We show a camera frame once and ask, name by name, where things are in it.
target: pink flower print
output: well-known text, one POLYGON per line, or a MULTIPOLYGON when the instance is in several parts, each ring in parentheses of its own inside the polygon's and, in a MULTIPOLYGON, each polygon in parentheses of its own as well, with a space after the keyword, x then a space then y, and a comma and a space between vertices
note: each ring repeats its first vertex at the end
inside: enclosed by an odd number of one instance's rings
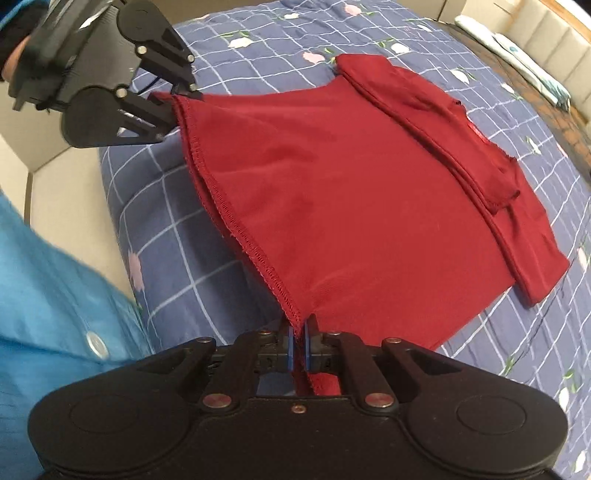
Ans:
POLYGON ((566 152, 564 151, 564 148, 562 148, 560 146, 560 144, 558 142, 556 142, 556 146, 558 147, 558 149, 560 150, 560 153, 562 153, 566 158, 568 158, 569 156, 566 154, 566 152))
POLYGON ((345 11, 353 17, 356 17, 357 15, 362 13, 362 10, 359 7, 357 7, 356 5, 349 4, 345 4, 345 11))
POLYGON ((309 51, 305 52, 303 55, 304 60, 308 60, 310 63, 316 65, 320 61, 325 61, 325 58, 318 54, 318 53, 310 53, 309 51))
POLYGON ((128 252, 129 259, 129 276, 134 284, 135 291, 144 290, 144 278, 142 277, 142 264, 139 262, 139 257, 131 250, 128 252))

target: red shirt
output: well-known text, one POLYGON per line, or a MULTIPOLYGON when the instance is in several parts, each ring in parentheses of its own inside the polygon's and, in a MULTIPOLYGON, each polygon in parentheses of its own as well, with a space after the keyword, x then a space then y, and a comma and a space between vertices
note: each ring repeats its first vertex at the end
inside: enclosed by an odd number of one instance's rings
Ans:
POLYGON ((517 283, 568 268, 516 159, 458 100, 381 56, 328 85, 174 98, 197 191, 298 331, 436 348, 517 283))

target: wrist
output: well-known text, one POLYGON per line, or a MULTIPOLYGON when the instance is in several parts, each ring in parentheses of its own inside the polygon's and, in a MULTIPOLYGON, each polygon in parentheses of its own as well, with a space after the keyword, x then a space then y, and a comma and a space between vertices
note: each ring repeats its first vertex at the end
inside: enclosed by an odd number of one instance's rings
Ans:
POLYGON ((18 59, 21 57, 22 51, 25 49, 25 46, 27 46, 29 38, 30 37, 26 37, 17 45, 17 47, 12 51, 12 53, 10 54, 10 56, 6 60, 6 63, 3 66, 2 78, 7 82, 11 81, 12 75, 14 74, 14 71, 17 68, 18 59))

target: plaid bedsheet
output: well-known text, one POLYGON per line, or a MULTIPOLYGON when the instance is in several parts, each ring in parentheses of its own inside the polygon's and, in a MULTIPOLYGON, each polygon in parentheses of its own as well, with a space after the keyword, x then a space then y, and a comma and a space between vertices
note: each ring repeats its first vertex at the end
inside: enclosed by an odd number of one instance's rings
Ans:
MULTIPOLYGON (((518 159, 571 267, 534 308, 523 308, 513 289, 504 292, 440 351, 554 397, 571 425, 556 469, 566 478, 586 479, 590 195, 530 104, 436 23, 387 0, 282 0, 206 15, 177 30, 196 56, 197 83, 207 93, 313 88, 334 77, 339 53, 384 55, 460 99, 480 130, 518 159)), ((140 73, 134 86, 152 80, 140 73)), ((158 82, 152 90, 166 88, 158 82)), ((121 251, 156 349, 201 335, 229 343, 277 318, 277 305, 203 211, 178 132, 160 145, 104 149, 101 159, 121 251)))

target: silver rivet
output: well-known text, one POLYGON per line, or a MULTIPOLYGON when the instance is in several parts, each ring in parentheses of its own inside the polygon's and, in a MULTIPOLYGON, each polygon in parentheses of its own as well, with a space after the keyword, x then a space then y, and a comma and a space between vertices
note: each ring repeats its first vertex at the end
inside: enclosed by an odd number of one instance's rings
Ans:
POLYGON ((304 405, 293 405, 291 411, 293 413, 306 413, 306 407, 304 405))
POLYGON ((103 342, 103 339, 99 337, 95 332, 87 332, 86 341, 92 352, 101 360, 109 358, 109 350, 103 342))
POLYGON ((203 405, 209 408, 226 408, 232 403, 232 399, 224 393, 210 393, 203 398, 203 405))
POLYGON ((388 408, 394 405, 394 398, 387 393, 370 393, 365 397, 365 403, 373 408, 388 408))

